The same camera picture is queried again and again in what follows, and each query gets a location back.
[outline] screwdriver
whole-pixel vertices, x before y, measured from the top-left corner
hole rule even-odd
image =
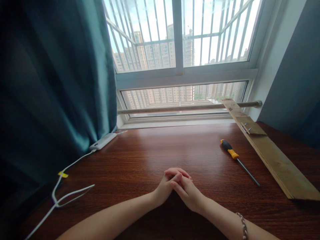
[[[235,153],[235,151],[232,149],[231,145],[224,139],[222,139],[221,141],[221,144],[223,146],[223,148],[225,150],[228,151],[228,153],[230,153],[231,157],[234,159],[234,160],[238,160],[238,162],[241,164],[241,166],[244,168],[244,170],[247,171],[247,173],[250,175],[250,177],[255,181],[255,183],[260,187],[260,184],[257,182],[257,180],[254,179],[254,177],[251,175],[251,173],[246,169],[246,167],[242,164],[242,162],[240,162],[239,160],[239,155]]]

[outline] charging cable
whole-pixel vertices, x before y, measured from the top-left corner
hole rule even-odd
[[[96,151],[96,149],[93,149],[91,152],[89,152],[88,154],[83,155],[83,156],[82,156],[81,158],[79,158],[77,161],[73,162],[73,163],[70,164],[68,167],[66,167],[65,169],[62,170],[62,172],[61,172],[61,174],[60,174],[60,177],[59,177],[59,179],[58,179],[58,182],[57,182],[56,186],[54,187],[54,189],[53,189],[53,191],[52,191],[52,194],[51,194],[51,198],[52,198],[52,200],[53,200],[53,202],[54,202],[54,205],[53,205],[52,208],[47,212],[47,214],[44,216],[44,218],[38,223],[38,225],[32,230],[32,232],[25,238],[25,240],[29,239],[29,238],[35,233],[35,231],[38,230],[38,228],[43,224],[43,222],[47,219],[47,217],[50,215],[50,213],[51,213],[55,208],[63,207],[63,206],[65,206],[65,205],[67,205],[68,203],[76,200],[77,198],[82,197],[82,196],[85,195],[91,188],[94,187],[94,184],[93,184],[93,185],[91,185],[91,186],[89,186],[89,187],[82,188],[82,189],[79,189],[79,190],[77,190],[77,191],[68,193],[68,194],[64,195],[62,198],[60,198],[59,200],[57,200],[57,198],[56,198],[56,190],[57,190],[57,188],[58,188],[59,183],[61,182],[62,174],[64,173],[64,171],[67,170],[67,169],[68,169],[69,167],[71,167],[72,165],[74,165],[75,163],[77,163],[77,162],[78,162],[80,159],[82,159],[83,157],[88,156],[89,154],[91,154],[91,153],[93,153],[93,152],[95,152],[95,151]],[[73,195],[73,194],[76,194],[76,193],[79,193],[79,192],[83,192],[83,191],[85,191],[85,192],[84,192],[83,194],[81,194],[80,196],[78,196],[78,197],[70,200],[69,202],[66,202],[66,203],[64,203],[64,204],[62,204],[62,205],[59,205],[59,203],[60,203],[63,199],[65,199],[65,198],[67,198],[67,197],[69,197],[69,196],[71,196],[71,195]]]

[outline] window pane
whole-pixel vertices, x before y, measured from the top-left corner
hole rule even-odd
[[[104,0],[117,73],[176,67],[171,0]]]
[[[240,102],[247,81],[121,91],[127,109],[218,104],[224,98]],[[227,112],[225,109],[130,114],[130,117]]]
[[[183,66],[247,61],[260,3],[182,0]]]

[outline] wooden desk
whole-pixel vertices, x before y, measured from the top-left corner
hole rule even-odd
[[[320,189],[319,152],[266,124],[269,137]],[[226,139],[261,184],[221,148]],[[280,239],[319,239],[320,203],[287,199],[238,126],[214,124],[129,130],[102,150],[73,166],[58,197],[91,184],[85,196],[55,209],[32,239],[55,239],[86,217],[116,203],[154,190],[163,171],[181,167],[199,190]],[[52,206],[48,199],[21,226],[26,236]],[[191,212],[173,192],[164,205],[149,212],[118,239],[225,239],[209,221]]]

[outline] white power bank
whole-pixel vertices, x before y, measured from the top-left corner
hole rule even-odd
[[[115,133],[108,133],[107,135],[105,135],[103,138],[101,138],[100,140],[96,141],[94,144],[92,144],[89,149],[93,150],[100,150],[101,148],[103,148],[105,145],[107,145],[112,139],[114,139],[114,137],[117,134]]]

